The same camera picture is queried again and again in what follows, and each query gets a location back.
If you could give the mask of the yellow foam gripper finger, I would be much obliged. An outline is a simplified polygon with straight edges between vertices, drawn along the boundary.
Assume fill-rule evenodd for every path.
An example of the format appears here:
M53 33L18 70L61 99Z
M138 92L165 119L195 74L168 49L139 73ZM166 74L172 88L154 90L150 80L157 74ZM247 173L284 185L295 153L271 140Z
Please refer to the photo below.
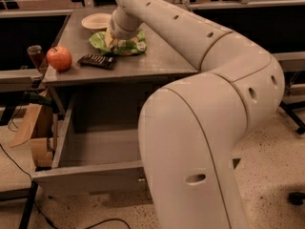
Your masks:
M105 44L106 44L106 47L107 48L110 48L112 46L112 42L114 40L114 38L112 37L112 32L111 32L111 29L110 28L107 28L106 29L106 32L105 32Z

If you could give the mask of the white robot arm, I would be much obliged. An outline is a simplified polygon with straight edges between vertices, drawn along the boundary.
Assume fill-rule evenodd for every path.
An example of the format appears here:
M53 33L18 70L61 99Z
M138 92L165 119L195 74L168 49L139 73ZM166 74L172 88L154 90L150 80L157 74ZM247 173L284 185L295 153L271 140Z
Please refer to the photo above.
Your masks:
M164 0L115 0L110 30L146 24L197 71L145 102L140 155L161 229L249 229L234 146L271 117L284 94L278 61L245 36Z

